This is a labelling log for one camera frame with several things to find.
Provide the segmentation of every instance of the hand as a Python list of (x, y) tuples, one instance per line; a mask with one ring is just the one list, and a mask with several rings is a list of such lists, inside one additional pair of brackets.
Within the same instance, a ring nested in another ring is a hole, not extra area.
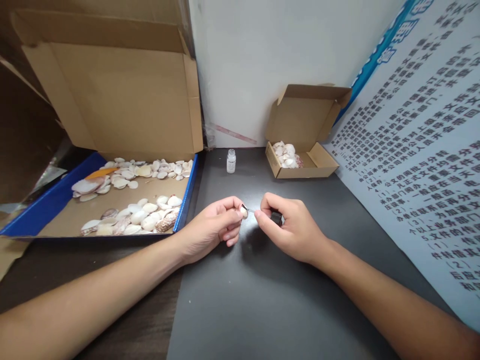
[[(270, 209), (278, 209), (283, 215), (285, 223), (281, 227), (270, 220)], [(275, 245), (292, 258), (319, 269), (329, 260), (333, 241), (319, 229), (303, 201), (267, 192), (255, 218)]]
[(239, 240), (242, 201), (231, 196), (211, 203), (182, 229), (185, 262), (194, 263), (210, 253), (220, 241), (231, 247)]

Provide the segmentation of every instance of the forearm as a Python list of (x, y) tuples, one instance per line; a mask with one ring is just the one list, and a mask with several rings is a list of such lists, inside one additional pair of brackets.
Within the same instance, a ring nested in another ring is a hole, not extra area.
[(182, 264), (176, 237), (0, 315), (0, 358), (70, 359)]
[(402, 359), (480, 359), (480, 336), (336, 242), (317, 263)]

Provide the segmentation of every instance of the table surface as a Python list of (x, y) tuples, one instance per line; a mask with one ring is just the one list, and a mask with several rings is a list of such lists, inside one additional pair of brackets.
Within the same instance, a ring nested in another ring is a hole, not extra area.
[[(266, 191), (302, 199), (327, 236), (452, 314), (335, 175), (274, 179), (261, 148), (237, 150), (236, 172), (228, 175), (226, 155), (226, 149), (216, 149), (200, 164), (190, 218), (230, 195), (252, 208)], [(396, 358), (331, 280), (281, 253), (254, 221), (244, 222), (233, 249), (221, 244), (203, 261), (175, 272), (77, 359), (165, 359), (167, 351), (170, 360)], [(0, 313), (154, 241), (37, 239), (0, 282)]]

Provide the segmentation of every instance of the poster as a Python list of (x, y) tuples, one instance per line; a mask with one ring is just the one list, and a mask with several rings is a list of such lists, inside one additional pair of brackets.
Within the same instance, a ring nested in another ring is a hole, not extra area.
[(480, 332), (480, 5), (405, 7), (324, 146), (340, 179)]

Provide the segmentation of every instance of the person's right hand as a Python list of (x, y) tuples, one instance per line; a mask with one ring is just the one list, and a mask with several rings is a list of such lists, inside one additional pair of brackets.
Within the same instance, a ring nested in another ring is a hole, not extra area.
[[(280, 227), (270, 216), (277, 209), (285, 222)], [(267, 192), (255, 218), (263, 232), (284, 253), (304, 263), (322, 268), (331, 258), (333, 241), (319, 229), (307, 207), (300, 200), (285, 199)]]

